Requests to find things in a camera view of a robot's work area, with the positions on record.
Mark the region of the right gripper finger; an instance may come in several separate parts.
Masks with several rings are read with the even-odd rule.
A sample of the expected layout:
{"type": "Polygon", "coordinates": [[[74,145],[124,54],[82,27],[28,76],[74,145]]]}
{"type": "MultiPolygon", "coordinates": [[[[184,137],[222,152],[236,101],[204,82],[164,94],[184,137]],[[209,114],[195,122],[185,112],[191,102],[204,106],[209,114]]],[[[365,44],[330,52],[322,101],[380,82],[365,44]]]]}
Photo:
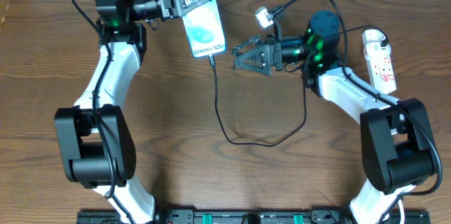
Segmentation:
{"type": "Polygon", "coordinates": [[[270,44],[256,46],[246,52],[234,49],[232,55],[235,57],[233,60],[235,69],[248,70],[262,75],[271,74],[273,47],[270,44]]]}
{"type": "Polygon", "coordinates": [[[235,46],[232,49],[232,55],[260,54],[264,51],[265,44],[262,41],[261,35],[255,35],[235,46]]]}

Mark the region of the blue Galaxy smartphone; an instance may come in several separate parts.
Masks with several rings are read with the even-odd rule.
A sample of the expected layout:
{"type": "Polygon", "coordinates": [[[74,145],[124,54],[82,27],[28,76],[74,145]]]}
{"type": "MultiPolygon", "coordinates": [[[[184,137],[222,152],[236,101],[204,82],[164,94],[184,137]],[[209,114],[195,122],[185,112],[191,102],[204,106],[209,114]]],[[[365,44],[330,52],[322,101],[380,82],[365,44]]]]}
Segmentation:
{"type": "Polygon", "coordinates": [[[195,58],[213,56],[226,50],[226,39],[216,0],[190,11],[182,17],[195,58]]]}

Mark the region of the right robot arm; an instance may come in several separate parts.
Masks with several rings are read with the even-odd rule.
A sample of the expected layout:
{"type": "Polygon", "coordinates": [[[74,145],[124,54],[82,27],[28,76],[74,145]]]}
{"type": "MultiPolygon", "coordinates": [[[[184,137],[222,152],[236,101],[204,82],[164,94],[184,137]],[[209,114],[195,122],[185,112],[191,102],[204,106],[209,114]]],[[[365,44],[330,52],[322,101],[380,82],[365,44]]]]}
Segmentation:
{"type": "Polygon", "coordinates": [[[283,37],[277,9],[260,8],[255,16],[274,32],[254,37],[233,49],[237,68],[269,75],[289,63],[302,73],[303,85],[354,119],[360,128],[362,164],[366,181],[340,217],[341,223],[382,223],[407,196],[419,196],[419,185],[430,177],[443,178],[428,114],[418,99],[392,96],[387,36],[375,27],[362,36],[364,55],[372,78],[360,79],[338,55],[347,28],[337,12],[318,11],[303,35],[283,37]]]}

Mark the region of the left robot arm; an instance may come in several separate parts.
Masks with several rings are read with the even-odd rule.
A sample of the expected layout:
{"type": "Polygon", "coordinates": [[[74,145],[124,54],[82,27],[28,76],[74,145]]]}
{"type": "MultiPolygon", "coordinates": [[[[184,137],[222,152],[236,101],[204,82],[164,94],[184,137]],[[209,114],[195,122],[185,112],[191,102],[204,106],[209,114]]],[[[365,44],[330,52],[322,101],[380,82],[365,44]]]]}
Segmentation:
{"type": "Polygon", "coordinates": [[[66,177],[106,198],[119,223],[163,223],[136,175],[136,150],[123,115],[130,83],[147,50],[147,30],[213,0],[94,0],[100,58],[81,97],[54,125],[66,177]]]}

